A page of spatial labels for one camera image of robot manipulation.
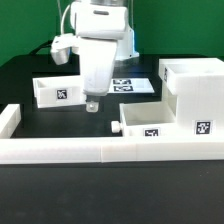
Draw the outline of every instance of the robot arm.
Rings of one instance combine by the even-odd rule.
[[[56,64],[68,61],[70,49],[79,54],[83,92],[87,95],[86,109],[97,112],[99,98],[109,91],[118,42],[125,39],[129,28],[128,10],[125,6],[74,1],[70,22],[76,34],[55,37],[51,54]]]

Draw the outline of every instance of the white border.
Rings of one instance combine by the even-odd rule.
[[[1,114],[19,120],[19,105]],[[223,136],[0,139],[0,164],[223,160]]]

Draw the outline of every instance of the black table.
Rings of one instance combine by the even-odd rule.
[[[48,56],[18,56],[0,68],[0,109],[21,104],[13,138],[116,137],[110,131],[110,121],[119,119],[116,105],[160,100],[157,70],[158,57],[149,55],[140,65],[116,68],[115,77],[148,77],[155,94],[108,95],[98,114],[82,106],[40,110],[32,77],[78,74],[78,60],[55,66]],[[221,224],[224,162],[1,165],[0,208],[1,224]]]

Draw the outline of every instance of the open box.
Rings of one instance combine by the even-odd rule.
[[[215,58],[161,59],[162,101],[121,104],[123,136],[224,134],[224,63]]]
[[[80,76],[33,79],[38,108],[86,104]]]

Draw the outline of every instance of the white box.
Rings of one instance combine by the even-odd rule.
[[[80,76],[35,78],[33,88],[38,108],[86,104]]]
[[[224,134],[224,62],[161,59],[159,76],[161,102],[120,105],[123,136]]]

